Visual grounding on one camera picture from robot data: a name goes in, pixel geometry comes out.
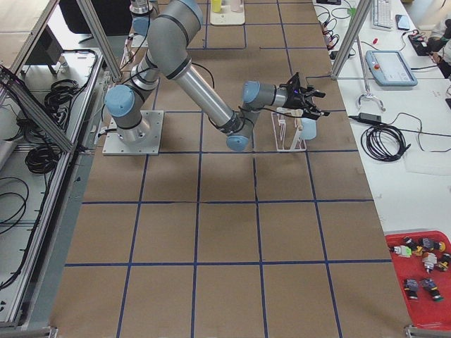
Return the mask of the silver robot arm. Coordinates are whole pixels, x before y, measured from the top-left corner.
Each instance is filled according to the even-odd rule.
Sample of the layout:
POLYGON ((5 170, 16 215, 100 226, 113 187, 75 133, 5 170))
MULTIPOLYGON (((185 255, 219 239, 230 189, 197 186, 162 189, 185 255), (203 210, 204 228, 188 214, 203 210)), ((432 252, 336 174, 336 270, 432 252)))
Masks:
POLYGON ((203 13, 196 1, 171 1, 161 13, 151 15, 146 54, 129 79, 111 88, 105 97, 122 144, 139 144, 150 136, 152 125, 141 107, 161 75, 176 82, 207 114, 213 126, 226 135, 226 144, 233 151, 246 149, 259 114, 266 108, 299 111, 301 118, 310 120, 329 114, 314 103, 314 98, 323 98, 325 93, 312 86, 303 87, 299 75, 280 85, 246 82, 242 106, 233 110, 197 72, 188 54, 187 48, 202 23, 203 13))
POLYGON ((145 37, 151 21, 159 14, 159 5, 154 1, 131 0, 129 9, 134 32, 145 37))

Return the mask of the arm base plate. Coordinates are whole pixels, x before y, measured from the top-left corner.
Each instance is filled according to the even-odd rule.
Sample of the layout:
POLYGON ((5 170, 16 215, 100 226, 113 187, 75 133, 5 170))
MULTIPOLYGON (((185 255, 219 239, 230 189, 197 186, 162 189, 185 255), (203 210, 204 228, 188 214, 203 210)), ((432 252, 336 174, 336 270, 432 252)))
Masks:
POLYGON ((141 156, 159 154, 164 111, 141 111, 140 124, 129 130, 117 127, 111 119, 103 146, 105 156, 141 156))

